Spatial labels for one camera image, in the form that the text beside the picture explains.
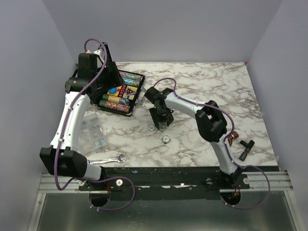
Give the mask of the blue white poker chip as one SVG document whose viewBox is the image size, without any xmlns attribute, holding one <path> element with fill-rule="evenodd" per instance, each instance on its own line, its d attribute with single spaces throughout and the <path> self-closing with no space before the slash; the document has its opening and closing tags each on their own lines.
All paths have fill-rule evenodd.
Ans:
<svg viewBox="0 0 308 231">
<path fill-rule="evenodd" d="M 162 142 L 164 144 L 168 144 L 170 142 L 170 137 L 168 135 L 165 135 L 163 138 L 162 138 Z"/>
<path fill-rule="evenodd" d="M 155 126 L 153 126 L 153 125 L 149 126 L 149 127 L 148 127 L 148 130 L 149 130 L 149 131 L 155 131 Z"/>
<path fill-rule="evenodd" d="M 167 126 L 166 125 L 160 125 L 159 126 L 159 130 L 160 131 L 165 131 L 167 129 Z"/>
</svg>

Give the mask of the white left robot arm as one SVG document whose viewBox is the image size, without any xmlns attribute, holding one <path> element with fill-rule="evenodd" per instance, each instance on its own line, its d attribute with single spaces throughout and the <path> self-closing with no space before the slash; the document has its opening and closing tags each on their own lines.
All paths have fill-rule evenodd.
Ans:
<svg viewBox="0 0 308 231">
<path fill-rule="evenodd" d="M 79 132 L 90 97 L 84 88 L 102 71 L 98 68 L 98 55 L 81 53 L 78 56 L 77 77 L 65 83 L 65 103 L 60 124 L 48 148 L 41 148 L 39 156 L 53 176 L 73 177 L 90 180 L 96 190 L 107 183 L 104 169 L 89 163 L 78 152 Z"/>
</svg>

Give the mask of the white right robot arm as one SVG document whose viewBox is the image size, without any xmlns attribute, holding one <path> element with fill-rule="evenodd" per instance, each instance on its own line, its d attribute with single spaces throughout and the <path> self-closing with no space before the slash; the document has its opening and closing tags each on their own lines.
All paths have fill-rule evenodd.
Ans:
<svg viewBox="0 0 308 231">
<path fill-rule="evenodd" d="M 166 128 L 173 122 L 174 110 L 195 119 L 200 136 L 211 144 L 220 171 L 224 173 L 221 177 L 222 185 L 231 189 L 239 183 L 239 178 L 235 174 L 238 167 L 232 159 L 227 137 L 227 121 L 215 101 L 198 105 L 191 99 L 176 96 L 172 89 L 159 91 L 155 87 L 146 90 L 145 98 L 154 105 L 149 111 L 157 129 Z"/>
</svg>

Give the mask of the red triangular dealer button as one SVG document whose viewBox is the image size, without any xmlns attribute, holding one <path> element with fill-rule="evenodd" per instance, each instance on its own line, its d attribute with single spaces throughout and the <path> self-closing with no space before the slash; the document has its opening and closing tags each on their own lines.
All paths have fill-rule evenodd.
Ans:
<svg viewBox="0 0 308 231">
<path fill-rule="evenodd" d="M 137 90 L 137 88 L 128 86 L 125 90 L 125 93 L 123 94 L 123 97 L 129 100 L 133 100 Z"/>
</svg>

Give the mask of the black poker set case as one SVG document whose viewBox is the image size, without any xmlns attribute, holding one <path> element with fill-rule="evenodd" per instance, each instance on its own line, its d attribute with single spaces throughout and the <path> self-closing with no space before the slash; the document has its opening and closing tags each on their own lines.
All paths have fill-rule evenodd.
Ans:
<svg viewBox="0 0 308 231">
<path fill-rule="evenodd" d="M 139 95 L 144 90 L 145 75 L 119 70 L 112 60 L 107 43 L 104 42 L 103 46 L 107 51 L 107 63 L 104 68 L 107 74 L 107 91 L 102 96 L 91 96 L 91 104 L 103 111 L 131 116 Z M 128 86 L 138 89 L 133 100 L 123 97 Z"/>
</svg>

